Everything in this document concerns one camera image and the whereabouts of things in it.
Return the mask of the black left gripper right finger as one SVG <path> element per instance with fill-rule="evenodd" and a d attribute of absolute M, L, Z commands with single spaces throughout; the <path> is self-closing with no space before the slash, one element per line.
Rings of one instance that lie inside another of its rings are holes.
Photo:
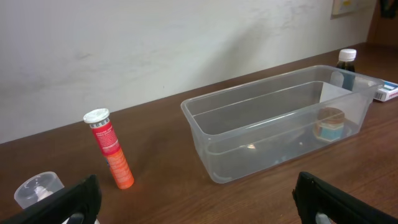
<path fill-rule="evenodd" d="M 292 191 L 298 215 L 304 224 L 397 223 L 384 213 L 309 172 L 300 172 Z"/>

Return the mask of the small jar with gold lid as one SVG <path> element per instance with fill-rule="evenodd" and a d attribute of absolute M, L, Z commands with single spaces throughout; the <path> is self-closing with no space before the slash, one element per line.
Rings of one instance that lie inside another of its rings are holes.
<path fill-rule="evenodd" d="M 338 108 L 322 108 L 313 127 L 314 136 L 321 141 L 333 142 L 343 134 L 345 113 Z"/>

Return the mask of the dark bottle with white cap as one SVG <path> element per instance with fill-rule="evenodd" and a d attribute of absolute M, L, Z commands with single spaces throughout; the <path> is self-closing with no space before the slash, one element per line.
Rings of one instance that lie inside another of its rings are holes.
<path fill-rule="evenodd" d="M 356 58 L 357 51 L 355 49 L 341 49 L 338 56 L 337 68 L 347 70 L 349 72 L 355 72 L 354 61 Z M 354 87 L 354 75 L 343 75 L 342 88 L 346 90 L 352 90 Z"/>

